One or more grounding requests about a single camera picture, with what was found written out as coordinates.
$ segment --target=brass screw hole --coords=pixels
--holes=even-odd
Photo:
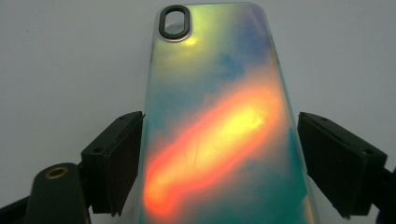
[[[46,173],[47,179],[57,179],[67,174],[69,169],[67,167],[56,167]]]

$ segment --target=phone case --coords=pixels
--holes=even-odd
[[[163,33],[171,11],[179,35]],[[317,223],[260,7],[159,13],[146,113],[138,223]]]

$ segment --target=holographic phone case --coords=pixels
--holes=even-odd
[[[164,16],[184,13],[165,34]],[[253,4],[157,16],[138,223],[314,223],[272,37]]]

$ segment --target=gray surface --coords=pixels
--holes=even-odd
[[[202,3],[203,1],[186,1]],[[300,111],[334,120],[389,154],[396,167],[396,2],[256,1],[267,14]],[[154,15],[180,1],[0,1],[0,207],[35,174],[79,152],[114,118],[142,110]],[[313,186],[321,223],[341,219]],[[132,198],[122,217],[132,223]]]

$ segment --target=camera cutout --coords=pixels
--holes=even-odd
[[[160,15],[160,34],[167,39],[183,38],[190,30],[190,12],[183,6],[166,7]]]

